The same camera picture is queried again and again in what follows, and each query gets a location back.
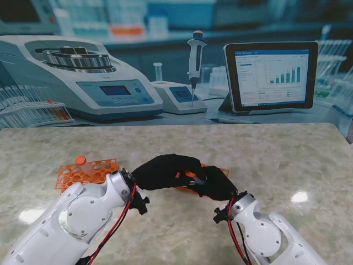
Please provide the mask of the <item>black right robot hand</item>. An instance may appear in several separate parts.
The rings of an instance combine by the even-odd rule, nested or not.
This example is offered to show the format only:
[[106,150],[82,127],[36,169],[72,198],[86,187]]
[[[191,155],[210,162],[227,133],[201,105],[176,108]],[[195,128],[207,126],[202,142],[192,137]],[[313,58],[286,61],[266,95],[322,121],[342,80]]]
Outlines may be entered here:
[[203,167],[207,178],[204,184],[194,184],[188,186],[189,189],[195,191],[200,197],[208,196],[212,200],[225,201],[230,200],[238,194],[235,185],[229,178],[216,166]]

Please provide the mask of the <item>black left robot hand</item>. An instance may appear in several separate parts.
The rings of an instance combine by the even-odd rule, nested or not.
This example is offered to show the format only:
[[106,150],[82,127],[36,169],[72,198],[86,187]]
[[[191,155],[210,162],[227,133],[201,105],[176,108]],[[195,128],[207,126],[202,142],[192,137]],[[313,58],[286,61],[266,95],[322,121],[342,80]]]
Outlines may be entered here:
[[195,179],[185,175],[185,172],[196,175],[202,183],[207,180],[205,171],[197,158],[167,154],[160,155],[139,166],[132,172],[132,177],[141,189],[157,190],[190,186]]

